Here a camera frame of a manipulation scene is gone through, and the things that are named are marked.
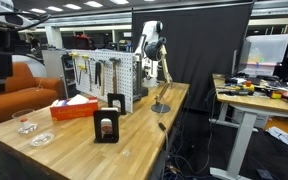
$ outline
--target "black curtain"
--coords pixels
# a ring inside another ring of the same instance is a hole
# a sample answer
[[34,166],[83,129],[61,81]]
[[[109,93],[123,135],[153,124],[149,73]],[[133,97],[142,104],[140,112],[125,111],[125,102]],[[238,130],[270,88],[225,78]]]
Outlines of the black curtain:
[[188,10],[133,11],[133,49],[143,23],[161,21],[169,73],[174,82],[191,85],[188,108],[207,111],[204,100],[213,88],[212,73],[231,73],[234,50],[242,46],[252,7],[251,1]]

